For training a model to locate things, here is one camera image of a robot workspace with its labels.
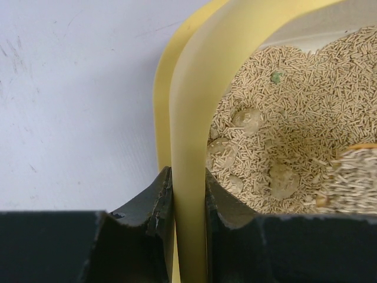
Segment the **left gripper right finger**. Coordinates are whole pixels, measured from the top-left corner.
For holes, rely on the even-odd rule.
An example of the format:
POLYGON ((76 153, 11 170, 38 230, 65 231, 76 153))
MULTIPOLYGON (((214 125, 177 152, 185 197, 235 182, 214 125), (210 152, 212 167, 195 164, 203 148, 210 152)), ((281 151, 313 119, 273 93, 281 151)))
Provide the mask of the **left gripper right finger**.
POLYGON ((210 282, 375 282, 371 215, 262 215, 206 174, 210 282))

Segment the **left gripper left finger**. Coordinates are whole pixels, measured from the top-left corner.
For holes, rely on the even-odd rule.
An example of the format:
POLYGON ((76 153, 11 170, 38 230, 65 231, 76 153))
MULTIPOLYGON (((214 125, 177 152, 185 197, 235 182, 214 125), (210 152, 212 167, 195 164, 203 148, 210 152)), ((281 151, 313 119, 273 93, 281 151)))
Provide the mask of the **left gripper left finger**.
POLYGON ((1 212, 2 282, 170 282, 171 169, 114 210, 1 212))

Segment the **yellow litter scoop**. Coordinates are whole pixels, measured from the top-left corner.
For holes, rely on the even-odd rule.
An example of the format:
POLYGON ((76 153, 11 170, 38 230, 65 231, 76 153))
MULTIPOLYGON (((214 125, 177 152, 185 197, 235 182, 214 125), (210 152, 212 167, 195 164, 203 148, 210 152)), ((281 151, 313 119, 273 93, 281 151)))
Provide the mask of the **yellow litter scoop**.
POLYGON ((375 143, 348 147, 331 162, 315 207, 321 213, 376 215, 375 143))

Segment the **yellow litter box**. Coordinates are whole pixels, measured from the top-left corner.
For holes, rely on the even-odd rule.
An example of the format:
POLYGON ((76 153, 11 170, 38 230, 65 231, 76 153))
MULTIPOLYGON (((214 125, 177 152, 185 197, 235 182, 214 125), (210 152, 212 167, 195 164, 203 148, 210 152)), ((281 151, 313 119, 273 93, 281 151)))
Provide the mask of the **yellow litter box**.
POLYGON ((210 282, 208 135, 218 103, 241 66, 268 46, 316 51, 346 33, 371 26, 376 28, 375 1, 211 1, 173 35, 155 76, 154 118, 158 165, 170 166, 173 173, 178 245, 175 282, 210 282))

